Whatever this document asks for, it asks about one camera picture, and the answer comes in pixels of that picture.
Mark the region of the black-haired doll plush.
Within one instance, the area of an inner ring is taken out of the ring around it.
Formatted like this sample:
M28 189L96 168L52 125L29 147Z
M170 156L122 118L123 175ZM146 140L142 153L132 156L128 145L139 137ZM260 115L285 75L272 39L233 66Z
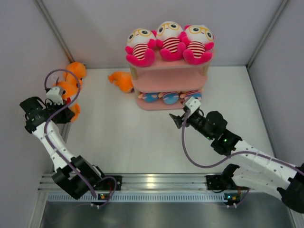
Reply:
M163 102L167 105L173 105L178 102L180 96L178 92L162 92L158 94L159 98L162 98Z

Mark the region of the blue-hat doll plush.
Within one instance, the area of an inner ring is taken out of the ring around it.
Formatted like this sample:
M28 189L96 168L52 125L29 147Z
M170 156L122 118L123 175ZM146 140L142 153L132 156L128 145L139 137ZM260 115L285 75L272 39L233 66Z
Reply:
M180 98L184 99L185 101L189 100L192 97L195 99L201 100L202 93L199 90L192 90L192 91L182 92L180 94Z

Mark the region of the pink panda plush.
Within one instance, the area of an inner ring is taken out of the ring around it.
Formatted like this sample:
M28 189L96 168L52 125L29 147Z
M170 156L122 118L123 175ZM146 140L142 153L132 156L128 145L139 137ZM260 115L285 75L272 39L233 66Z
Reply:
M186 45L184 60L190 65L201 65L213 58L214 36L205 25L186 25L182 37Z
M145 28L135 29L127 39L126 60L133 66L149 67L156 59L155 46L156 37L153 31Z
M165 21L156 29L156 45L163 60L177 61L183 58L186 49L182 42L183 32L181 25L173 21Z

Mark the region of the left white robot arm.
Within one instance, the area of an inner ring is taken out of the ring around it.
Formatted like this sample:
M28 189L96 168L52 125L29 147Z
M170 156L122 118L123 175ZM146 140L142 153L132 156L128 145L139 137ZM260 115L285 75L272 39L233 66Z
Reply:
M76 157L68 150L57 126L71 122L74 113L65 104L43 102L36 96L19 105L25 112L25 129L40 140L53 162L54 183L76 200L88 191L96 198L94 187L104 189L107 178L82 156Z

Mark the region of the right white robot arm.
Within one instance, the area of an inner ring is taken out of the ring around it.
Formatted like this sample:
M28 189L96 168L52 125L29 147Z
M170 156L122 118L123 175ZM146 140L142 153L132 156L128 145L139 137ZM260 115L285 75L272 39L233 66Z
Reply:
M204 115L199 108L184 108L184 114L169 115L181 129L181 144L186 158L196 167L211 169L225 162L221 173L222 184L227 189L244 187L271 195L289 209L304 212L304 167L289 164L253 147L240 136L227 129L227 121L218 111ZM195 162L185 144L185 129L192 127L211 141L212 149L223 159L210 165Z

